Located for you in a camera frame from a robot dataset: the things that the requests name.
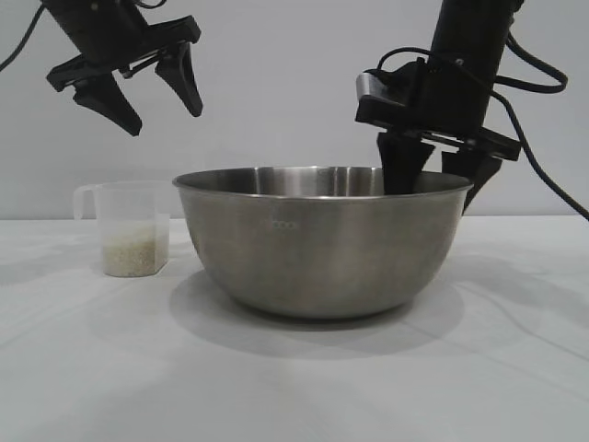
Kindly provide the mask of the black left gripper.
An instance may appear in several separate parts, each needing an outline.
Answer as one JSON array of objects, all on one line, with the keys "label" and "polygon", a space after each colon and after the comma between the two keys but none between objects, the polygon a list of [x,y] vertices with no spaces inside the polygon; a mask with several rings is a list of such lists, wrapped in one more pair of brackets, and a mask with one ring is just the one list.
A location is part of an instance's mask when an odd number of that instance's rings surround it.
[{"label": "black left gripper", "polygon": [[201,37],[192,16],[148,24],[134,1],[43,1],[41,3],[79,54],[47,75],[57,91],[75,85],[74,101],[138,136],[142,120],[124,97],[112,72],[129,78],[157,62],[156,74],[193,117],[203,103],[191,61]]}]

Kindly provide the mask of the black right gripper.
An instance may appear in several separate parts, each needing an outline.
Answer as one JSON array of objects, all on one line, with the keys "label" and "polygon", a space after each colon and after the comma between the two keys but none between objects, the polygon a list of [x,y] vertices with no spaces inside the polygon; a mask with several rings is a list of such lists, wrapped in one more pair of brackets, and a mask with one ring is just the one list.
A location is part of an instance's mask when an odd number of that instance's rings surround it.
[{"label": "black right gripper", "polygon": [[[388,72],[380,123],[387,129],[454,138],[476,150],[442,153],[442,172],[468,179],[463,212],[501,168],[501,159],[519,158],[521,143],[484,127],[502,50],[395,49],[381,64],[401,53],[417,59]],[[384,194],[411,194],[434,146],[420,138],[380,133]]]}]

